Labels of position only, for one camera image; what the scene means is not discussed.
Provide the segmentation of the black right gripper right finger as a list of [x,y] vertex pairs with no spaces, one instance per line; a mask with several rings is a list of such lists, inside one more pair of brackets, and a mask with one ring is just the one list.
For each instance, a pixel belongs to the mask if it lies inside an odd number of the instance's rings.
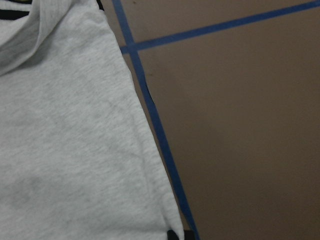
[[195,240],[195,234],[192,230],[184,230],[184,240]]

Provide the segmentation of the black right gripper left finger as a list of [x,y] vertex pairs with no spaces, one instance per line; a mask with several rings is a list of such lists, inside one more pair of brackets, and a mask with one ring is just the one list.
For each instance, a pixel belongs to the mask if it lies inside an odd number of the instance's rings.
[[167,239],[168,240],[178,240],[178,236],[173,230],[168,230],[167,231]]

